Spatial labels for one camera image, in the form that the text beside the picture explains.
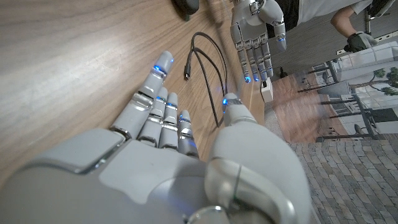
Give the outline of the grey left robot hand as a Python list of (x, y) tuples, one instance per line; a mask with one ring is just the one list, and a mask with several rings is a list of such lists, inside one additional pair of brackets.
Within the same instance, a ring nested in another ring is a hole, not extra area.
[(285, 51), (284, 14), (275, 0), (234, 1), (230, 33), (241, 65), (244, 81), (266, 82), (274, 72), (267, 26), (274, 29), (277, 46)]

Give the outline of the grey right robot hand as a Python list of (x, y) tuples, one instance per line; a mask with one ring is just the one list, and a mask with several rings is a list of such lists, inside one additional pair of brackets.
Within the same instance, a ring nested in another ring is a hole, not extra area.
[(310, 223), (305, 171), (290, 146), (225, 96), (224, 126), (201, 161), (163, 52), (109, 129), (45, 151), (1, 189), (2, 223)]

